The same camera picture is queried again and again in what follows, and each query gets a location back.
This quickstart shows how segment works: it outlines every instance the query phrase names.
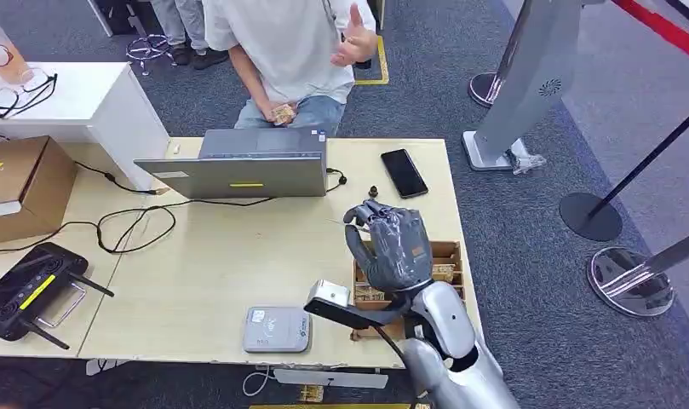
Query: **man sitting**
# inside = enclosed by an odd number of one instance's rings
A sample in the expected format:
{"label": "man sitting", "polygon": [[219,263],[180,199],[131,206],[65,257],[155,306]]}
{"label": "man sitting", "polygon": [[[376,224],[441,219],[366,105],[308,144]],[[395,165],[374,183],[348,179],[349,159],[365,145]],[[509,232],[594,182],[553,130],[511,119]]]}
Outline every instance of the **man sitting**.
{"label": "man sitting", "polygon": [[204,0],[204,18],[209,46],[229,51],[251,95],[237,129],[323,125],[334,135],[351,65],[377,47],[366,0]]}

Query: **jeans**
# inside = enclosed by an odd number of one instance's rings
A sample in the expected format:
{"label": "jeans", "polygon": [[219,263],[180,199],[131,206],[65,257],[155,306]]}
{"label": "jeans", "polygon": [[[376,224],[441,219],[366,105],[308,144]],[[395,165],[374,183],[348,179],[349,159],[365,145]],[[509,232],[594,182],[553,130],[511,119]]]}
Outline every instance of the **jeans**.
{"label": "jeans", "polygon": [[156,18],[169,39],[169,45],[191,38],[192,49],[207,49],[204,39],[204,6],[201,0],[151,0]]}
{"label": "jeans", "polygon": [[[326,96],[315,95],[304,98],[296,106],[296,117],[289,128],[306,128],[309,126],[322,127],[327,130],[327,135],[336,136],[339,123],[342,121],[345,104]],[[238,121],[233,126],[236,130],[247,128],[275,128],[259,111],[259,107],[252,100],[246,101],[246,105],[238,114]]]}

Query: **robotic arm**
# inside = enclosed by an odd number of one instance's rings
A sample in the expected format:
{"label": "robotic arm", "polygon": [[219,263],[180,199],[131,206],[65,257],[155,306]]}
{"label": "robotic arm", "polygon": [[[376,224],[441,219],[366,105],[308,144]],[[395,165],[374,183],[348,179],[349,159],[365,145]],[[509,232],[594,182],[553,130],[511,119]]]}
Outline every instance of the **robotic arm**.
{"label": "robotic arm", "polygon": [[374,254],[352,224],[345,227],[347,246],[370,285],[393,301],[382,311],[359,310],[348,304],[347,287],[320,280],[304,309],[353,329],[379,328],[404,316],[406,340],[398,354],[417,393],[426,390],[436,409],[519,408],[455,289],[432,280],[432,249],[419,212],[370,199],[350,209],[344,222],[369,228]]}

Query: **robot finger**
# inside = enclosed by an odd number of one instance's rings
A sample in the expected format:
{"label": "robot finger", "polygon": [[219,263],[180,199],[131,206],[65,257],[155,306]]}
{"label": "robot finger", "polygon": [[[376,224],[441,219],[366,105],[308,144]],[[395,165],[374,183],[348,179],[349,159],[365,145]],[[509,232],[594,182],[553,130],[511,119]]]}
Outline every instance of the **robot finger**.
{"label": "robot finger", "polygon": [[391,206],[387,206],[386,204],[381,204],[374,199],[365,200],[364,205],[367,206],[368,208],[370,208],[371,211],[374,212],[379,217],[384,217],[387,214],[387,212],[392,209]]}
{"label": "robot finger", "polygon": [[345,223],[355,221],[357,226],[364,226],[365,224],[368,224],[375,216],[374,211],[372,211],[366,205],[360,204],[359,206],[349,209],[347,213],[344,214],[343,221]]}
{"label": "robot finger", "polygon": [[376,264],[376,259],[372,256],[371,251],[362,242],[359,231],[351,224],[344,227],[344,237],[347,241],[347,247],[352,252],[354,260],[362,269],[362,271],[369,271]]}

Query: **wooden box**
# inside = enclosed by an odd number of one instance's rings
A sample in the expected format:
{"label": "wooden box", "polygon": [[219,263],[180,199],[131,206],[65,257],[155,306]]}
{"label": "wooden box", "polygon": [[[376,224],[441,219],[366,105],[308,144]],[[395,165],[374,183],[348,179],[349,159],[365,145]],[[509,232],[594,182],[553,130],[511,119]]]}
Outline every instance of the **wooden box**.
{"label": "wooden box", "polygon": [[[462,252],[459,242],[431,241],[429,244],[432,246],[433,257],[432,278],[452,284],[462,300],[464,300]],[[371,248],[371,242],[366,241],[365,245]],[[385,297],[384,293],[369,286],[364,272],[359,268],[356,261],[354,262],[353,277],[354,306],[364,310],[380,310],[389,305],[391,300]],[[384,331],[393,339],[404,339],[404,320],[397,320],[390,325],[386,325]],[[379,334],[373,328],[352,331],[352,340],[358,341],[363,337],[379,337]]]}

